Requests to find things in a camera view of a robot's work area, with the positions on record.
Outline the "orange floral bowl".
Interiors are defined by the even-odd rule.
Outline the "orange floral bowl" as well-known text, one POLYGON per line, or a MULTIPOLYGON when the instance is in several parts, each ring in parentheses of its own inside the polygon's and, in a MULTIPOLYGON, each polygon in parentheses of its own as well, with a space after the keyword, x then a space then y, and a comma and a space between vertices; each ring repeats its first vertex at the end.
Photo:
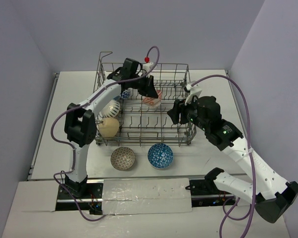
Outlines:
POLYGON ((162 91, 157 90, 156 91, 158 94, 158 98, 151 98, 151 97, 145 97, 142 100, 142 103, 145 104, 146 106, 156 108, 161 104, 161 99, 162 99, 162 91))

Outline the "red patterned bowl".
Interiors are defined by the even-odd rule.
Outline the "red patterned bowl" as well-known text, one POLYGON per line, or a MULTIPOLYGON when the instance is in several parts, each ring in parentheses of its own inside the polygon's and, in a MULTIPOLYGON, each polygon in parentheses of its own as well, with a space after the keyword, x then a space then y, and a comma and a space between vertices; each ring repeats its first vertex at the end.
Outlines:
POLYGON ((130 89, 125 89, 120 95, 119 95, 119 99, 120 100, 126 100, 130 97, 131 95, 131 91, 130 89))

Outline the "yellow bowl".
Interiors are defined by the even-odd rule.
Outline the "yellow bowl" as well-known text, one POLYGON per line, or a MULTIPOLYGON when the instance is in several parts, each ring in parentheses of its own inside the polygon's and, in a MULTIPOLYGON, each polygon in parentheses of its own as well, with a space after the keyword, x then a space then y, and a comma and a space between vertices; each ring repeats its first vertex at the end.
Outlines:
POLYGON ((119 121, 115 118, 103 118, 98 129, 102 137, 114 137, 119 131, 119 121))

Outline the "grey patterned bowl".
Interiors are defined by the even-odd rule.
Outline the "grey patterned bowl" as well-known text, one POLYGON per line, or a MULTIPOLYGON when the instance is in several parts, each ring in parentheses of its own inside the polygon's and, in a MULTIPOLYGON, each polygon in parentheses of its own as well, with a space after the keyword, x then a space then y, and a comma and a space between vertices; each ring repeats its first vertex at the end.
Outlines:
POLYGON ((134 151, 128 147, 119 147, 115 149, 110 157, 111 165, 119 170, 126 171, 135 163, 136 156, 134 151))

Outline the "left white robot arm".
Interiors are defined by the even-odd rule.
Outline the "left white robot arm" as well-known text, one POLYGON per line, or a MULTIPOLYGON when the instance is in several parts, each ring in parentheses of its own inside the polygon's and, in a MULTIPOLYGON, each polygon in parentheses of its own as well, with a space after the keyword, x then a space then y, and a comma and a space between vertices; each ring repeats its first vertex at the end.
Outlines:
POLYGON ((149 58, 145 63, 126 58, 123 65, 110 73, 103 85, 81 104, 68 105, 64 131, 72 146, 72 165, 65 176, 65 186, 76 198, 87 193, 88 149, 96 137, 96 116, 116 96, 126 89, 136 89, 142 96, 157 98, 151 71, 157 66, 149 58))

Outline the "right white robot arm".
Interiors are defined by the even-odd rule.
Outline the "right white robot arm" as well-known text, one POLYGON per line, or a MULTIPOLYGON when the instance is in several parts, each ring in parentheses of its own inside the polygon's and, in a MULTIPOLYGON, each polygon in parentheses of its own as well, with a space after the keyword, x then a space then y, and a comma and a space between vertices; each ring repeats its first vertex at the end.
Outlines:
POLYGON ((249 145, 243 133, 222 118, 220 105, 213 96, 193 97, 190 103, 176 99, 167 112, 174 124, 192 123, 206 139, 229 156, 252 180, 246 182, 221 168, 204 177, 211 194, 225 191, 254 204, 256 212, 269 223, 275 223, 298 196, 298 183, 289 182, 275 172, 249 145))

